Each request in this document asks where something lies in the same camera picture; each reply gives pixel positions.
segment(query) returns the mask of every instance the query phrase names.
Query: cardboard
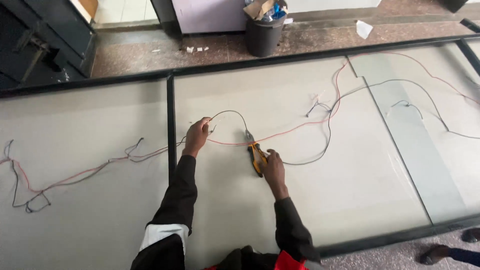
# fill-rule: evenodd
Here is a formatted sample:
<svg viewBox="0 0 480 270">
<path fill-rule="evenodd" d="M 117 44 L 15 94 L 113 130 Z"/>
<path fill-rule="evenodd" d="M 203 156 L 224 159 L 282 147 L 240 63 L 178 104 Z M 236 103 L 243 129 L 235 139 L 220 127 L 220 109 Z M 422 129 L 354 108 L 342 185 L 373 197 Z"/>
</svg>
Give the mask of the cardboard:
<svg viewBox="0 0 480 270">
<path fill-rule="evenodd" d="M 247 13 L 252 19 L 260 21 L 265 13 L 267 13 L 277 0 L 255 0 L 250 5 L 243 8 L 245 13 Z"/>
</svg>

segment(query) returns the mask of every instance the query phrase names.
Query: paper piece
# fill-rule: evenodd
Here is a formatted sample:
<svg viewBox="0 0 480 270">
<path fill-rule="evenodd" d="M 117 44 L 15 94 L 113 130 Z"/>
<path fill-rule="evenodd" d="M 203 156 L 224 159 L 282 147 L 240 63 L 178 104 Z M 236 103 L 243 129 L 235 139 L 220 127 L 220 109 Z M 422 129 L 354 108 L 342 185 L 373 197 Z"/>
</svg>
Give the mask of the paper piece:
<svg viewBox="0 0 480 270">
<path fill-rule="evenodd" d="M 255 0 L 250 5 L 243 8 L 245 13 L 247 13 L 252 19 L 260 21 L 265 13 L 267 13 L 273 5 L 275 5 L 276 0 Z"/>
<path fill-rule="evenodd" d="M 357 21 L 357 34 L 363 39 L 367 39 L 368 35 L 372 31 L 373 26 L 369 25 L 368 23 L 362 22 L 360 20 Z"/>
<path fill-rule="evenodd" d="M 293 18 L 287 18 L 285 19 L 285 21 L 283 22 L 284 25 L 289 25 L 293 22 Z"/>
</svg>

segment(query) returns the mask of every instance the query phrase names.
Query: black cabinet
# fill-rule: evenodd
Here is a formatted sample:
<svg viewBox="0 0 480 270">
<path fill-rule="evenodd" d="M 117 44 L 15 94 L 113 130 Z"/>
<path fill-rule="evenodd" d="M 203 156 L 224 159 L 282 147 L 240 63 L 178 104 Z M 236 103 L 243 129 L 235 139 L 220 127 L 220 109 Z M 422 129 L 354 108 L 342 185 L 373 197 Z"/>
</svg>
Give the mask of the black cabinet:
<svg viewBox="0 0 480 270">
<path fill-rule="evenodd" d="M 88 78 L 95 32 L 69 0 L 0 0 L 0 89 Z"/>
</svg>

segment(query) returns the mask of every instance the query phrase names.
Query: shoe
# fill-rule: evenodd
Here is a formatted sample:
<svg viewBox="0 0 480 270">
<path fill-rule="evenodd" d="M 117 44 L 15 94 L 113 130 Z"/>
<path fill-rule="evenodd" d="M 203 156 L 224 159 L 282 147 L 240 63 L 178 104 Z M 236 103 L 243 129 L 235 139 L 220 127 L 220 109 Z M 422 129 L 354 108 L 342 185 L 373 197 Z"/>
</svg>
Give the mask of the shoe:
<svg viewBox="0 0 480 270">
<path fill-rule="evenodd" d="M 448 257 L 449 247 L 446 245 L 435 245 L 429 251 L 420 256 L 419 263 L 424 265 L 434 265 L 443 258 Z"/>
<path fill-rule="evenodd" d="M 468 229 L 462 234 L 462 241 L 467 243 L 476 243 L 480 241 L 480 228 Z"/>
</svg>

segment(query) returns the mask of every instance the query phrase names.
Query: hand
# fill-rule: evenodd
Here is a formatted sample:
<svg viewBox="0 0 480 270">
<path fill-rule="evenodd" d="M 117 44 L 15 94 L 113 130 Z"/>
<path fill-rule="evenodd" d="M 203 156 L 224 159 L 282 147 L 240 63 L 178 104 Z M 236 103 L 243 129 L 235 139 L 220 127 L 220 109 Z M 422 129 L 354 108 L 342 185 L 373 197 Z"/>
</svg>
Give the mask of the hand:
<svg viewBox="0 0 480 270">
<path fill-rule="evenodd" d="M 187 131 L 187 139 L 182 155 L 190 155 L 197 158 L 198 151 L 205 145 L 208 137 L 208 122 L 212 118 L 203 117 L 200 121 L 191 125 Z"/>
<path fill-rule="evenodd" d="M 268 149 L 270 156 L 267 157 L 267 164 L 262 164 L 262 173 L 272 190 L 275 200 L 282 200 L 290 197 L 285 185 L 285 168 L 283 167 L 280 155 L 273 149 Z"/>
</svg>

